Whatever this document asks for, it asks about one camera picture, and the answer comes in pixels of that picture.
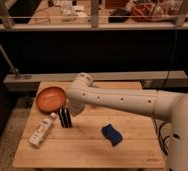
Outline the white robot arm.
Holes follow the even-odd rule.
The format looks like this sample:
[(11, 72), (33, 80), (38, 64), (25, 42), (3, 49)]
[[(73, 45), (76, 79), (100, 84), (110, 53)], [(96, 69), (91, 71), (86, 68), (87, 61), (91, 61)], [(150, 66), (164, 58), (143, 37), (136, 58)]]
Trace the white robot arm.
[(188, 93), (161, 90), (105, 89), (79, 73), (66, 89), (72, 108), (99, 105), (153, 117), (171, 124), (167, 171), (188, 171)]

